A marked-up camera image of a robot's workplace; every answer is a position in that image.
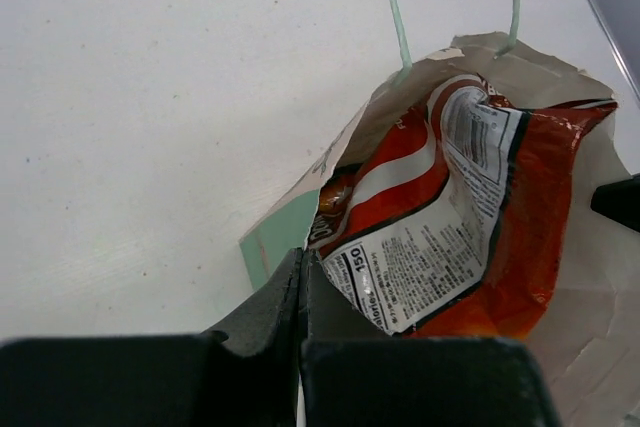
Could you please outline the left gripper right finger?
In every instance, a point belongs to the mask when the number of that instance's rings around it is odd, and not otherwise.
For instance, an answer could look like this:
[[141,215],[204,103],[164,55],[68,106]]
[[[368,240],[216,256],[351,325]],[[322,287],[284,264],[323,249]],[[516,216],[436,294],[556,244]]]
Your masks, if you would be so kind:
[[557,426],[533,356],[517,341],[391,337],[305,253],[300,373],[309,426]]

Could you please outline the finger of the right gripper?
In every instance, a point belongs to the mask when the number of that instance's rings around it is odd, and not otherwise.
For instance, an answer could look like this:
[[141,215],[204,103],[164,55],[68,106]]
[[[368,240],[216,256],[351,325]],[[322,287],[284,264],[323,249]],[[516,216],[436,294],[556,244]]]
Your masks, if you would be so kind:
[[628,179],[597,187],[591,197],[590,208],[592,211],[639,233],[639,175],[635,174]]

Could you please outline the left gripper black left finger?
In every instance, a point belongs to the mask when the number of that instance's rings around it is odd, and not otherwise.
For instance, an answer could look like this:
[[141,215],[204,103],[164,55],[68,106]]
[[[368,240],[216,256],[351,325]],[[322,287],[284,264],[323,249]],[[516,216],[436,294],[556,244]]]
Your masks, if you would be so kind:
[[201,333],[3,344],[2,425],[295,425],[302,261]]

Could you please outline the green printed paper bag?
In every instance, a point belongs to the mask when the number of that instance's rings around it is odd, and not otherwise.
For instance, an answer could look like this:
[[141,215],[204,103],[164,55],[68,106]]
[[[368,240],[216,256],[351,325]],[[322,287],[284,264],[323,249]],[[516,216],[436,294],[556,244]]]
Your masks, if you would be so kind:
[[[322,188],[343,168],[366,161],[397,119],[445,80],[463,73],[479,75],[519,109],[592,98],[612,99],[618,107],[608,86],[520,42],[516,29],[457,37],[447,48],[414,61],[399,12],[393,13],[393,20],[401,69],[372,94],[316,163],[242,237],[240,249],[257,290],[294,249],[302,250],[303,257],[313,254],[321,266],[308,236]],[[613,144],[616,110],[584,137],[577,150],[555,290],[526,337],[416,337],[381,331],[401,338],[517,341],[538,364],[560,418],[557,426],[637,425],[639,233],[590,208],[597,187],[631,177]]]

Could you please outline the red orange snack bag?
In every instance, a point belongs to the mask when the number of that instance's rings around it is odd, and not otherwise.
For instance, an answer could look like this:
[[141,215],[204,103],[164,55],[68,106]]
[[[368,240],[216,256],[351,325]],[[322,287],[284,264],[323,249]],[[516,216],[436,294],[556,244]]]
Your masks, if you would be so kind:
[[522,339],[555,290],[577,150],[616,107],[519,109],[453,76],[326,183],[308,245],[389,335]]

